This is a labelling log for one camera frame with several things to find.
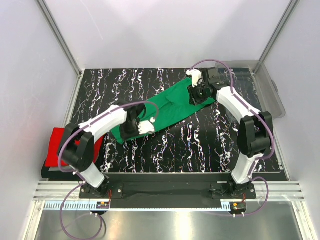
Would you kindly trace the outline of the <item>green t shirt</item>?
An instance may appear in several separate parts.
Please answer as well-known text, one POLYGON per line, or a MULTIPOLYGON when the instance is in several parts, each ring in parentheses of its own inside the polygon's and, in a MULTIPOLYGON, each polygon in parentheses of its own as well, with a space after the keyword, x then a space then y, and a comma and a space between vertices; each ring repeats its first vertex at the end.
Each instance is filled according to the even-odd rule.
MULTIPOLYGON (((149 98, 147 101, 156 104, 159 108, 159 113, 154 125, 155 132, 164 130, 172 125, 175 125, 188 117, 192 116, 201 109, 209 106, 215 102, 215 100, 209 97, 206 101, 198 105, 190 104, 190 94, 188 87, 192 88, 192 79, 185 78, 165 91, 149 98)), ((146 113, 141 113, 138 117, 141 121, 148 121, 151 117, 155 117, 157 110, 152 104, 145 104, 146 113)), ((113 128, 111 134, 119 144, 126 142, 127 140, 133 140, 142 138, 154 133, 145 133, 138 136, 130 136, 127 139, 121 136, 120 126, 113 128)))

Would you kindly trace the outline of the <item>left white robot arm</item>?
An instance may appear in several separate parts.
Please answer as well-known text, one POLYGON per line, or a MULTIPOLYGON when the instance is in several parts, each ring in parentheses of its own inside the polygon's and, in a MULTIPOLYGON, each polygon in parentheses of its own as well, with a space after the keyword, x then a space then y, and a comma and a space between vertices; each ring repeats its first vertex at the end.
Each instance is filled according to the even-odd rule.
POLYGON ((68 124, 57 150, 60 171, 76 173, 91 186, 90 192, 95 197, 103 198, 108 193, 107 179, 94 164, 95 143, 116 127, 119 127, 120 139, 123 141, 142 135, 139 115, 146 111, 143 101, 112 105, 84 123, 68 124))

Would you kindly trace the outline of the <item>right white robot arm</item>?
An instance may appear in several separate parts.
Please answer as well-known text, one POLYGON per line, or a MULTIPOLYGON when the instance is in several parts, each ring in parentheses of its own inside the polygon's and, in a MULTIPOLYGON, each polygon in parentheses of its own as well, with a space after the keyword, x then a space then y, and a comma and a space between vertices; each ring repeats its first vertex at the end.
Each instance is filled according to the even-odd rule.
POLYGON ((230 82, 221 80, 217 74, 210 75, 212 69, 189 69, 186 74, 191 78, 187 87, 189 103, 203 104, 214 99, 223 105, 239 124, 237 147, 240 151, 234 170, 231 172, 222 193, 239 198, 249 189, 252 175, 258 161, 274 154, 273 117, 261 112, 242 98, 230 82))

